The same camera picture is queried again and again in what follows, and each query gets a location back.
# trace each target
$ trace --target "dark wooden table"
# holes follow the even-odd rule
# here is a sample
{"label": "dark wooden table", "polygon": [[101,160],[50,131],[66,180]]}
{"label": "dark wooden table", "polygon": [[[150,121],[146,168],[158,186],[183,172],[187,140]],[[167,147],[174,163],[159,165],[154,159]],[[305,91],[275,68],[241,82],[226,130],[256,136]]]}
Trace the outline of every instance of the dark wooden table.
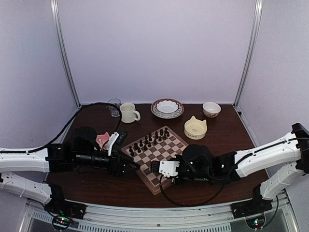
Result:
{"label": "dark wooden table", "polygon": [[[206,118],[201,105],[185,105],[182,116],[172,120],[160,119],[150,111],[149,104],[136,105],[141,114],[141,120],[132,124],[121,124],[121,128],[128,131],[128,137],[123,145],[127,145],[148,132],[162,126],[169,126],[188,144],[200,144],[209,147],[210,151],[219,156],[230,151],[249,149],[253,144],[241,123],[236,111],[231,105],[222,105],[222,111],[216,118]],[[207,120],[208,131],[201,140],[191,140],[184,135],[185,121],[195,115],[197,119]],[[118,118],[112,118],[105,106],[95,106],[83,110],[75,119],[66,139],[71,135],[72,129],[81,126],[90,126],[98,134],[106,131],[111,134],[117,124]],[[120,178],[108,176],[106,170],[93,170],[84,167],[81,173],[50,173],[48,183],[60,185],[65,197],[69,200],[85,203],[104,204],[124,207],[171,207],[160,193],[154,196],[135,173]],[[266,172],[259,171],[234,182],[209,204],[225,203],[243,200],[252,197],[252,189],[267,179]],[[210,186],[207,182],[187,181],[185,186],[170,186],[166,193],[179,203],[196,204],[211,197],[220,186]]]}

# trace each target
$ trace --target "metal bar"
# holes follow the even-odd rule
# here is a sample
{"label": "metal bar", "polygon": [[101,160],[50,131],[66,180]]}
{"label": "metal bar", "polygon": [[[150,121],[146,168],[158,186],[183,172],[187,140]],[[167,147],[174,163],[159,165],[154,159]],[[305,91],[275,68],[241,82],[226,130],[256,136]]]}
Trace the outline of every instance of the metal bar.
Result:
{"label": "metal bar", "polygon": [[80,104],[80,101],[78,99],[76,88],[75,88],[75,85],[74,85],[74,82],[73,82],[67,52],[66,52],[66,49],[65,49],[65,46],[64,46],[64,39],[63,39],[59,10],[58,10],[58,1],[57,0],[51,0],[51,6],[52,6],[52,14],[53,14],[54,23],[55,23],[56,32],[57,32],[57,37],[58,37],[61,59],[62,59],[63,67],[64,67],[64,70],[65,70],[65,74],[66,74],[66,77],[67,77],[67,80],[68,80],[68,83],[69,83],[69,88],[70,88],[71,93],[73,95],[76,107],[80,107],[81,104]]}
{"label": "metal bar", "polygon": [[245,61],[245,65],[242,71],[242,76],[241,76],[241,80],[240,80],[240,84],[238,87],[238,91],[236,94],[236,98],[234,101],[234,106],[237,108],[239,105],[239,101],[241,98],[241,95],[243,93],[244,87],[245,87],[245,83],[249,74],[249,70],[250,70],[250,65],[251,65],[251,61],[253,58],[253,50],[256,44],[256,40],[257,40],[257,36],[258,36],[258,32],[260,29],[260,24],[261,24],[261,16],[262,16],[262,5],[263,5],[263,0],[256,0],[255,3],[255,12],[254,12],[254,17],[253,17],[253,23],[252,23],[252,30],[251,30],[251,36],[250,36],[250,41],[249,41],[249,47],[248,47],[248,52],[247,52],[247,56],[246,56],[246,61]]}

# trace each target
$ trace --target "chessboard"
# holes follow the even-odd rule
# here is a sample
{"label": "chessboard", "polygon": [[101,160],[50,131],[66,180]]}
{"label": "chessboard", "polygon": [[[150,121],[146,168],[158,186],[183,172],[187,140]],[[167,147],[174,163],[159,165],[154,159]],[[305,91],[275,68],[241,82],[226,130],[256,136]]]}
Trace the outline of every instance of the chessboard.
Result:
{"label": "chessboard", "polygon": [[[181,155],[187,146],[188,144],[178,134],[164,126],[124,146],[121,151],[132,156],[140,165],[137,174],[153,195],[157,195],[160,192],[161,174],[152,173],[149,170],[151,161],[170,160],[176,154]],[[163,177],[162,187],[165,189],[170,185],[171,180]]]}

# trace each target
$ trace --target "white panel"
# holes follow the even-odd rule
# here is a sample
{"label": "white panel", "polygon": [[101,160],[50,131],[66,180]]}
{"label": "white panel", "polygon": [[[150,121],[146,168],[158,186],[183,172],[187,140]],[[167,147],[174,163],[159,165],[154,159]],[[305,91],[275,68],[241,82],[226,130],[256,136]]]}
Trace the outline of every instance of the white panel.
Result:
{"label": "white panel", "polygon": [[254,0],[66,0],[59,12],[80,101],[234,101]]}
{"label": "white panel", "polygon": [[[50,0],[0,1],[0,147],[41,146],[75,112]],[[38,173],[23,173],[41,179]],[[0,231],[14,232],[26,199],[0,193]]]}
{"label": "white panel", "polygon": [[[309,129],[308,12],[306,0],[263,1],[259,37],[240,102],[259,144],[283,136],[296,122]],[[287,190],[301,231],[309,231],[308,177],[300,177]]]}

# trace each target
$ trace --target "mug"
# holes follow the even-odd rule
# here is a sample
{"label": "mug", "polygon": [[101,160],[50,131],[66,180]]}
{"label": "mug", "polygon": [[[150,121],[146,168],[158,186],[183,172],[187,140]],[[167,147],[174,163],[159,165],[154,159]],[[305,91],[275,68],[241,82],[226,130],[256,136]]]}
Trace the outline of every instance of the mug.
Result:
{"label": "mug", "polygon": [[123,123],[140,121],[140,113],[135,110],[135,105],[133,103],[123,103],[120,106],[120,111],[122,113],[121,121]]}

